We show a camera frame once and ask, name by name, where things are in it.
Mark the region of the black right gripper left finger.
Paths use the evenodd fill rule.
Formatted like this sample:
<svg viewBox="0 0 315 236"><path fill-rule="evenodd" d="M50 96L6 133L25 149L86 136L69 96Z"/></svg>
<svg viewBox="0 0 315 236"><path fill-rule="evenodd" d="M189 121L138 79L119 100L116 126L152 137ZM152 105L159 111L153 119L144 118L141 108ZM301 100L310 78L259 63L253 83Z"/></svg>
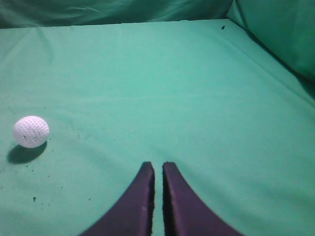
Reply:
<svg viewBox="0 0 315 236"><path fill-rule="evenodd" d="M155 172L143 162L115 204L82 236L150 236L155 208Z"/></svg>

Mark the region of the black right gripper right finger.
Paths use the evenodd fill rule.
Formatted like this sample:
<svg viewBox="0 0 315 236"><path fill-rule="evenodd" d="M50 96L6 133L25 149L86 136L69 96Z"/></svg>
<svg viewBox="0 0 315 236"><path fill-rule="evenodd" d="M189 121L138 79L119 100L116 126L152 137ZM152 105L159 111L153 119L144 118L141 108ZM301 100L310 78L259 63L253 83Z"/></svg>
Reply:
<svg viewBox="0 0 315 236"><path fill-rule="evenodd" d="M174 162L162 166L163 221L166 236L240 236L189 186Z"/></svg>

